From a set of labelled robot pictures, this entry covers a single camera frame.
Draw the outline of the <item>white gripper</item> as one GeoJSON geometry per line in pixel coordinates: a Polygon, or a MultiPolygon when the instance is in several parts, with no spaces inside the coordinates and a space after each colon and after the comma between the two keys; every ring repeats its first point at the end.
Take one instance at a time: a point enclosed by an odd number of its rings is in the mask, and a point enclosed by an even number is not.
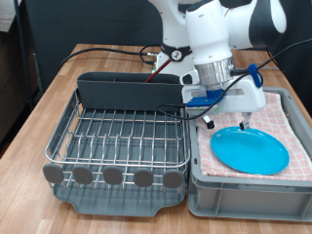
{"type": "MultiPolygon", "coordinates": [[[[232,76],[229,72],[194,69],[181,76],[179,82],[183,86],[182,102],[190,115],[244,112],[241,130],[250,128],[251,112],[265,105],[262,77],[257,71],[232,76]]],[[[203,121],[208,129],[215,127],[208,115],[203,121]]]]}

